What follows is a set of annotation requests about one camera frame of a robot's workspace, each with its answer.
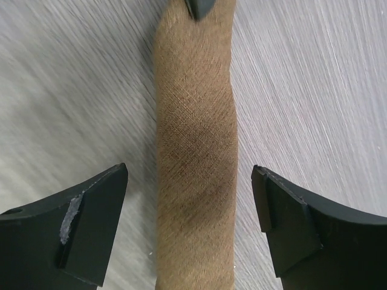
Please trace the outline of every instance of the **scuffed mark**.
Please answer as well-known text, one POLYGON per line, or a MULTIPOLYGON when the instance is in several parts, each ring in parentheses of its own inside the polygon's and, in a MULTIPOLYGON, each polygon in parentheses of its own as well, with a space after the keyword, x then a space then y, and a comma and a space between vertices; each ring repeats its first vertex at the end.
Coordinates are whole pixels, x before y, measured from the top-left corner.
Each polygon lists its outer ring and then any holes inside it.
POLYGON ((71 231, 71 222, 79 212, 78 210, 80 203, 82 202, 83 194, 84 192, 70 200, 70 205, 68 206, 68 210, 66 212, 65 218, 62 221, 62 225, 60 226, 59 237, 62 245, 65 245, 68 241, 68 237, 71 231))
POLYGON ((62 271, 63 271, 64 273, 66 273, 66 274, 68 274, 68 275, 74 277, 75 279, 78 279, 79 281, 82 281, 82 282, 86 283, 86 284, 95 285, 95 283, 93 283, 93 282, 91 282, 91 281, 87 281, 87 280, 85 280, 85 279, 83 279, 83 278, 80 278, 80 277, 76 276, 75 274, 66 271, 65 269, 62 269, 62 271))

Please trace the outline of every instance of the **black plastic jaw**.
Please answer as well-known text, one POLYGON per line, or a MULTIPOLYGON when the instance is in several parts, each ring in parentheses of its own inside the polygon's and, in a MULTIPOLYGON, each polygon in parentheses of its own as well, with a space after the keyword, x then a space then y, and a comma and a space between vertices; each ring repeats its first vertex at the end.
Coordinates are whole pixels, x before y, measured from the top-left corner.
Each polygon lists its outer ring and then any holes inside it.
POLYGON ((200 21, 211 11, 215 5, 215 0, 186 0, 186 4, 191 17, 200 21))
POLYGON ((0 214, 0 289, 102 286, 127 183, 121 164, 0 214))
POLYGON ((387 288, 387 218, 333 202, 259 166, 252 185, 284 290, 387 288))

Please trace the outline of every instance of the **gray surface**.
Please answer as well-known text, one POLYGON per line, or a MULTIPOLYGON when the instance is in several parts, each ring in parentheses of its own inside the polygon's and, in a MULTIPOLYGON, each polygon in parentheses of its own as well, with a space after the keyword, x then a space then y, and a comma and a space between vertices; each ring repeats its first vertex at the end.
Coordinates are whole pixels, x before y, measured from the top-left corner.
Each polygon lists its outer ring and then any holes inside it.
MULTIPOLYGON (((126 162, 129 189, 104 289, 154 284, 151 43, 164 4, 0 6, 0 211, 126 162)), ((384 0, 239 0, 237 290, 280 289, 253 206, 254 164, 387 216, 386 32, 384 0)))

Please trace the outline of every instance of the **black tip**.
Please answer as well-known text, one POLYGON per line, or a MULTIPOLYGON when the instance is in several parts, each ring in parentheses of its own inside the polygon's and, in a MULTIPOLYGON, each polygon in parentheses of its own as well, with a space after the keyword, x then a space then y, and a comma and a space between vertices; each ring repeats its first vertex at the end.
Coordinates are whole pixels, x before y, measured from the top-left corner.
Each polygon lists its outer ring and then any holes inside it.
POLYGON ((200 21, 211 11, 215 0, 186 0, 186 3, 191 17, 200 21))

